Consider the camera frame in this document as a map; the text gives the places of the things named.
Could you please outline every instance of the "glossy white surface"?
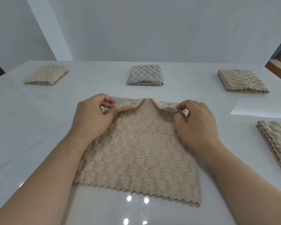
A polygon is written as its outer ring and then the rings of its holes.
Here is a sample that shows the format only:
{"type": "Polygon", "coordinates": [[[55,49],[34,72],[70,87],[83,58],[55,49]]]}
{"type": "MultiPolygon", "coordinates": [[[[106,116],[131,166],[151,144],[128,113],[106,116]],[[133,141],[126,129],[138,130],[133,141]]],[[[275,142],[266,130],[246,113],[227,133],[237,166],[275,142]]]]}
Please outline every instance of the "glossy white surface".
{"type": "MultiPolygon", "coordinates": [[[[77,103],[101,92],[167,102],[205,102],[217,119],[225,146],[281,190],[281,170],[255,128],[259,120],[281,121],[279,78],[256,65],[157,63],[163,68],[164,86],[127,86],[131,66],[140,64],[144,63],[29,61],[0,77],[0,207],[65,136],[77,103]],[[56,85],[23,84],[41,65],[57,63],[70,72],[56,85]],[[216,73],[231,68],[255,71],[270,94],[226,92],[216,73]]],[[[202,185],[199,208],[175,200],[73,185],[63,224],[235,224],[211,174],[198,162],[202,185]]]]}

